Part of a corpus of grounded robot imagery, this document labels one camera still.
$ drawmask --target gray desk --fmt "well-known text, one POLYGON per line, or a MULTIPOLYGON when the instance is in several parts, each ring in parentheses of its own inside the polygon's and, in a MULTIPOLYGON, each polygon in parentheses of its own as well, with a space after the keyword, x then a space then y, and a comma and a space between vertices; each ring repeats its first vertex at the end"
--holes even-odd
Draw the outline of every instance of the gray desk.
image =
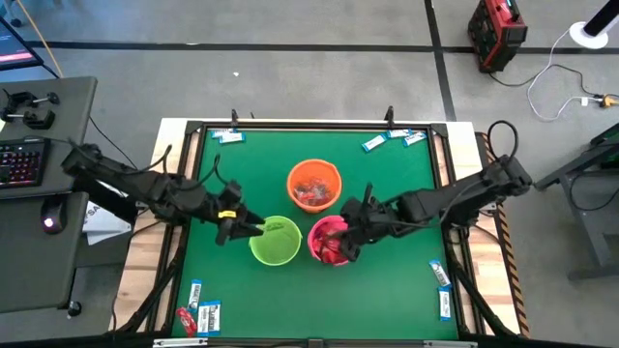
MULTIPOLYGON (((23 107, 17 112, 23 113, 23 111, 31 110, 42 117, 48 109, 52 110, 56 114, 56 119, 49 130, 31 130, 24 126, 21 120, 15 120, 11 123, 6 123, 4 128, 0 130, 0 140, 20 139, 26 136, 48 137, 60 140, 67 140, 70 137, 77 144, 81 144, 86 134, 96 86, 97 79, 95 77, 0 83, 0 107, 4 107, 7 103, 7 97, 1 89, 6 89, 9 93, 28 91, 38 98, 44 98, 47 93, 54 92, 60 98, 59 105, 44 102, 37 109, 23 107)), ((52 141, 42 184, 31 188, 0 189, 0 199, 70 191, 73 187, 74 179, 65 174, 60 167, 60 163, 69 154, 70 150, 71 146, 69 144, 52 141)))
POLYGON ((0 201, 0 313, 59 307, 69 299, 88 194, 68 193, 65 229, 41 228, 43 198, 0 201))

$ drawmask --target orange bucket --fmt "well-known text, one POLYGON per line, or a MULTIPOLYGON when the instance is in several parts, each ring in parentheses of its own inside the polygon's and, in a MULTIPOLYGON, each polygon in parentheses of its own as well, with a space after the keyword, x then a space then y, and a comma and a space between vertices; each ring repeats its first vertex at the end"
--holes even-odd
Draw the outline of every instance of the orange bucket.
POLYGON ((290 199, 304 211, 317 214, 331 207, 338 201, 341 194, 341 176, 338 169, 331 163, 322 159, 307 159, 292 168, 288 174, 286 183, 290 199), (309 205, 301 202, 295 189, 318 182, 322 191, 328 192, 329 201, 320 205, 309 205))

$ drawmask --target monitor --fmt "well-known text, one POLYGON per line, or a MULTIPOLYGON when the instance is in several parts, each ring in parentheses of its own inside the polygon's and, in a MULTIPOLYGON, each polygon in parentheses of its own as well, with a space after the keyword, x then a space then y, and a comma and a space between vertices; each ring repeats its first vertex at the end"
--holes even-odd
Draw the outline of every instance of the monitor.
POLYGON ((42 65, 43 59, 0 17, 0 72, 42 65))

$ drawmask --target plastic bucket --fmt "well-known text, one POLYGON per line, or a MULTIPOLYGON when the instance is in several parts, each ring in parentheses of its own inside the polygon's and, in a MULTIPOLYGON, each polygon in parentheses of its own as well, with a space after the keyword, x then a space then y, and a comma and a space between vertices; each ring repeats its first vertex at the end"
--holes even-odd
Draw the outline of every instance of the plastic bucket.
POLYGON ((307 159, 298 163, 290 170, 286 188, 290 199, 297 206, 308 213, 318 214, 338 201, 341 194, 341 176, 338 169, 326 160, 307 159), (301 202, 295 195, 295 189, 316 180, 329 192, 331 199, 320 205, 309 205, 301 202))
POLYGON ((253 256, 267 266, 281 266, 292 260, 303 236, 299 227, 287 217, 267 217, 260 227, 262 236, 250 238, 253 256))
MULTIPOLYGON (((331 263, 334 266, 343 266, 348 263, 348 260, 341 260, 338 262, 329 262, 325 261, 323 258, 326 258, 325 251, 329 252, 329 250, 323 249, 323 258, 320 257, 318 252, 321 250, 321 246, 324 244, 323 238, 325 237, 324 232, 326 230, 333 230, 334 232, 343 231, 348 228, 348 224, 344 222, 343 217, 341 216, 328 216, 320 219, 312 228, 308 234, 308 247, 309 253, 311 256, 320 262, 331 263)), ((339 246, 339 241, 332 240, 329 243, 329 246, 332 248, 336 248, 339 246)))

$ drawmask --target computer mouse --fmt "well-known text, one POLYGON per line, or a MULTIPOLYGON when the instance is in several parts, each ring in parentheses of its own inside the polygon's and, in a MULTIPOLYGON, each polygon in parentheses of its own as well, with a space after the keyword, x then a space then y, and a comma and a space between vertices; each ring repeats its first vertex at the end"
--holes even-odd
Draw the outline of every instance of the computer mouse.
POLYGON ((67 225, 67 204, 65 195, 49 196, 41 207, 41 226, 47 234, 62 232, 67 225))

